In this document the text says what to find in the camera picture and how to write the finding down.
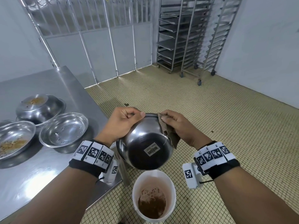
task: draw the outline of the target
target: stainless steel bowl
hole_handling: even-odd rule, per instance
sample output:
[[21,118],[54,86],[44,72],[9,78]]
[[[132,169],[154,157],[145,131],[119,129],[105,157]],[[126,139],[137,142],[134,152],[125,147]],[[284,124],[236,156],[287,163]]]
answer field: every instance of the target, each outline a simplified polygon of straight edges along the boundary
[[16,109],[17,120],[30,121],[39,127],[64,112],[65,106],[63,100],[53,95],[37,94],[21,101]]
[[70,145],[79,140],[88,127],[88,119],[80,113],[65,113],[51,119],[39,132],[39,141],[51,148]]
[[116,142],[119,154],[132,167],[154,170],[165,164],[173,153],[170,139],[162,133],[157,114],[147,113],[129,133]]
[[0,127],[0,159],[7,159],[28,148],[36,126],[29,121],[14,122]]
[[0,121],[0,127],[6,125],[6,124],[10,124],[12,123],[13,121],[12,120],[1,120]]

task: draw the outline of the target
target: brown rag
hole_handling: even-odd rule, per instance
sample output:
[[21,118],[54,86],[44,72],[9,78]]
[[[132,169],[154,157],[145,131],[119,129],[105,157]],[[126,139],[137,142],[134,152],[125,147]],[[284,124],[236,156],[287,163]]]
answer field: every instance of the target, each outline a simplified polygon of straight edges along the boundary
[[178,142],[181,138],[176,134],[176,131],[172,126],[167,125],[162,121],[161,116],[165,116],[165,115],[158,113],[159,123],[161,125],[162,132],[165,136],[167,136],[170,139],[171,146],[174,149],[176,149]]

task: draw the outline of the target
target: metal table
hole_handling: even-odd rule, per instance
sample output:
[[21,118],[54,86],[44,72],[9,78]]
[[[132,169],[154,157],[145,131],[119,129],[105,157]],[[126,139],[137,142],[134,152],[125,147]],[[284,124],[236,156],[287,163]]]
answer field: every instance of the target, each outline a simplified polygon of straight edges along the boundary
[[[28,96],[41,93],[63,99],[66,102],[65,112],[82,113],[88,118],[89,127],[83,136],[85,140],[92,139],[107,122],[102,110],[66,66],[1,82],[0,119],[15,120],[18,103]],[[62,148],[45,147],[39,143],[39,131],[37,128],[35,139],[27,150],[0,161],[0,221],[27,204],[62,172],[80,144],[79,140]],[[112,184],[98,181],[87,209],[121,182],[119,172]]]

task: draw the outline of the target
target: white bucket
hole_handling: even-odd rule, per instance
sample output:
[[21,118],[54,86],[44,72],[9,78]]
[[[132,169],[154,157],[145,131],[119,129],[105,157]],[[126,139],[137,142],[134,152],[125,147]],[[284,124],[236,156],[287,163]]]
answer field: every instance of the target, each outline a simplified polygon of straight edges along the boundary
[[[166,206],[163,214],[158,219],[151,219],[143,215],[138,208],[138,199],[141,192],[147,188],[149,185],[158,187],[166,199]],[[176,189],[170,177],[167,176],[162,171],[159,170],[149,170],[143,172],[136,180],[133,186],[132,199],[134,204],[134,209],[137,211],[138,215],[148,222],[163,222],[165,221],[173,212],[176,206]]]

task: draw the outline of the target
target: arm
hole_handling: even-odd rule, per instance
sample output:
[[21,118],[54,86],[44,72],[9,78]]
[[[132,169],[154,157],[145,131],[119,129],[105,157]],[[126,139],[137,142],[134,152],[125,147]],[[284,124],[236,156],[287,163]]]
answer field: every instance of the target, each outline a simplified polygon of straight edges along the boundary
[[[95,140],[110,147],[144,116],[144,112],[135,108],[118,107]],[[80,223],[96,181],[87,172],[67,167],[26,205],[12,224]]]
[[[171,125],[188,145],[199,150],[212,140],[182,114],[166,110],[162,120]],[[297,215],[281,198],[241,167],[214,180],[226,208],[236,223],[299,223]]]

